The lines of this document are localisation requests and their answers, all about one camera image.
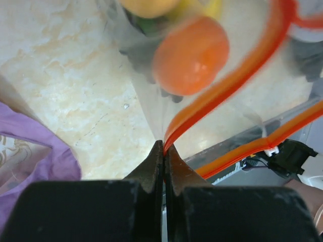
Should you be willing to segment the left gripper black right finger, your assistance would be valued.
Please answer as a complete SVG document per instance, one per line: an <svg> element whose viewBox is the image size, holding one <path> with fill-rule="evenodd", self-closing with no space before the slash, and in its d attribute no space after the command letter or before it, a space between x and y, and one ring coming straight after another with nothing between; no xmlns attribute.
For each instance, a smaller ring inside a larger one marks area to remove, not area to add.
<svg viewBox="0 0 323 242"><path fill-rule="evenodd" d="M214 186L174 146L164 164L169 241L320 241L305 202L292 189Z"/></svg>

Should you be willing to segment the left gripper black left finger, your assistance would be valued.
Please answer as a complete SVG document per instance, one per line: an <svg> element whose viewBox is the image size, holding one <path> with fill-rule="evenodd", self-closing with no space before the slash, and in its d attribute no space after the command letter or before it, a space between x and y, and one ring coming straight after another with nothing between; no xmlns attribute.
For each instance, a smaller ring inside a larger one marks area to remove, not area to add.
<svg viewBox="0 0 323 242"><path fill-rule="evenodd" d="M1 241L161 241L163 143L122 180L42 181L18 198Z"/></svg>

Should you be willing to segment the clear zip bag orange zipper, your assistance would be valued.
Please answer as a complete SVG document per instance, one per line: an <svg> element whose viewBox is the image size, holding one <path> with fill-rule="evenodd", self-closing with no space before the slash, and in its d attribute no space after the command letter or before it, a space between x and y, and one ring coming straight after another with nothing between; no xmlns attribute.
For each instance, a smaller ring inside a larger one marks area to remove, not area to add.
<svg viewBox="0 0 323 242"><path fill-rule="evenodd" d="M148 19L119 1L97 4L118 50L134 47L148 54L154 47L153 56L169 33L204 16L169 20L166 13ZM182 158L191 158L220 146L194 166L203 178L273 149L322 116L322 96L314 93L322 79L322 1L223 1L221 17L214 20L227 34L230 53L208 87L178 96L134 70L132 80L165 153L175 146Z"/></svg>

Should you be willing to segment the orange persimmon with green calyx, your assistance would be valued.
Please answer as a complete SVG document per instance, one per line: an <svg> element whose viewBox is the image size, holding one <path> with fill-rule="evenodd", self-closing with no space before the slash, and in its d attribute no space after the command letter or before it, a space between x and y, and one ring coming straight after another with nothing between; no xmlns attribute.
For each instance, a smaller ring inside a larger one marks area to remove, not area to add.
<svg viewBox="0 0 323 242"><path fill-rule="evenodd" d="M214 19L199 16L169 33L154 52L152 74L168 93L189 96L208 87L225 66L230 44Z"/></svg>

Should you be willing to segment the orange fruit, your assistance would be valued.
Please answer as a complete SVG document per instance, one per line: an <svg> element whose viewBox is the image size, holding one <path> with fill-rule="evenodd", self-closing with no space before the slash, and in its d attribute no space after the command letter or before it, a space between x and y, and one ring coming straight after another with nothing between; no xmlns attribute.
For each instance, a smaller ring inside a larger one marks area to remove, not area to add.
<svg viewBox="0 0 323 242"><path fill-rule="evenodd" d="M172 9L179 0L120 0L119 3L130 13L142 18L157 18Z"/></svg>

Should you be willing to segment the yellow lemon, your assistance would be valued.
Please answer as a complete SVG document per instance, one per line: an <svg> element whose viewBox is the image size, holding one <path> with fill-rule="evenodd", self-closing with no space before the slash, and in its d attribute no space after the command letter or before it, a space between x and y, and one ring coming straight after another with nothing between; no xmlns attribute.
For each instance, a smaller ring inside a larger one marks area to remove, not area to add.
<svg viewBox="0 0 323 242"><path fill-rule="evenodd" d="M178 20L184 16L200 13L205 16L219 19L222 14L223 1L179 1L177 6L167 13L169 20Z"/></svg>

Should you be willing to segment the dark grape bunch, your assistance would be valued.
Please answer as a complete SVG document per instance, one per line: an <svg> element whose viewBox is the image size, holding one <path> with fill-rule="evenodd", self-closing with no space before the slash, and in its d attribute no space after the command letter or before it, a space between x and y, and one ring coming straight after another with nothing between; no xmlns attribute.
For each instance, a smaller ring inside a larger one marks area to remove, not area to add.
<svg viewBox="0 0 323 242"><path fill-rule="evenodd" d="M134 47L128 49L119 49L119 53L127 57L135 72L143 74L147 83L156 85L155 78L152 76L151 71L153 51L154 47L148 50L148 54L136 50Z"/></svg>

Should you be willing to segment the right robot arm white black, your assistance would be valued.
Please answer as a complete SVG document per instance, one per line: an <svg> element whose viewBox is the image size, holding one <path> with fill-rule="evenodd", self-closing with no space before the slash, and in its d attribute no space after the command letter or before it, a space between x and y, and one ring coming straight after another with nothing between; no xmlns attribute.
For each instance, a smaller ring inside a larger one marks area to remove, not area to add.
<svg viewBox="0 0 323 242"><path fill-rule="evenodd" d="M300 141L286 139L271 150L247 156L240 165L256 186L282 186L294 179L322 187L322 154Z"/></svg>

